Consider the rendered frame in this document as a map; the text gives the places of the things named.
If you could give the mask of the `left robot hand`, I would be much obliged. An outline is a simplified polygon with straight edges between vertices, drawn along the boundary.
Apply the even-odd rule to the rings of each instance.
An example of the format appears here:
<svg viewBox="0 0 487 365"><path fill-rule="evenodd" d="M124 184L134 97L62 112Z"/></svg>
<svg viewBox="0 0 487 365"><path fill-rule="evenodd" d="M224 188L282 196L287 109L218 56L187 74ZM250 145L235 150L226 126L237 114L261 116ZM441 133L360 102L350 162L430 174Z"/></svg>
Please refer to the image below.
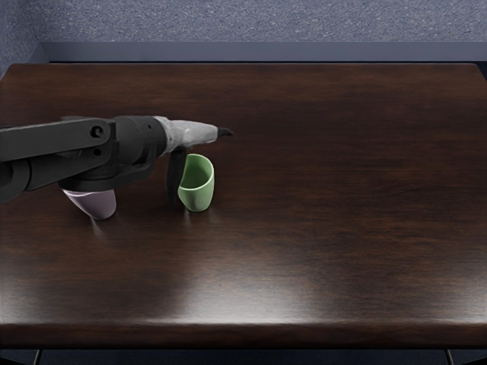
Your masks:
<svg viewBox="0 0 487 365"><path fill-rule="evenodd" d="M187 151L197 145L210 144L223 136L232 136L233 131L223 127L187 120L170 120L163 116L154 117L164 128L167 144L163 155L168 154L166 175L167 200L170 205L177 197L183 178Z"/></svg>

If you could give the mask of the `green cup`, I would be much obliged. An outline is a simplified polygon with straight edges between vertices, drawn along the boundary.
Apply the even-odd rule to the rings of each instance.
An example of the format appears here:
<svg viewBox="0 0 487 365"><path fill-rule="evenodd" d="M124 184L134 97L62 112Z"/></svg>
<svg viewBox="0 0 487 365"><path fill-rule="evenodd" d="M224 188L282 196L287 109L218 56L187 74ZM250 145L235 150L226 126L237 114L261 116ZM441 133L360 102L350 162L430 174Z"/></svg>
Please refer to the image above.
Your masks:
<svg viewBox="0 0 487 365"><path fill-rule="evenodd" d="M178 196L183 205L192 212L206 210L213 198L215 170L212 162L201 154L188 154Z"/></svg>

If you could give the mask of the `lilac cup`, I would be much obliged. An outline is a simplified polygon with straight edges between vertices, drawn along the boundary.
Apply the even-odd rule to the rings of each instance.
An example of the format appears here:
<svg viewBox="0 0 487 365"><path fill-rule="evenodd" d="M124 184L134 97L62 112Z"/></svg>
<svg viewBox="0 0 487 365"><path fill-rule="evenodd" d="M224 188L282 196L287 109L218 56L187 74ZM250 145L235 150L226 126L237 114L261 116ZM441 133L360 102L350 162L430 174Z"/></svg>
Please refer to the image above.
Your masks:
<svg viewBox="0 0 487 365"><path fill-rule="evenodd" d="M62 191L77 208L95 220L105 220L116 211L116 194L113 189L102 192Z"/></svg>

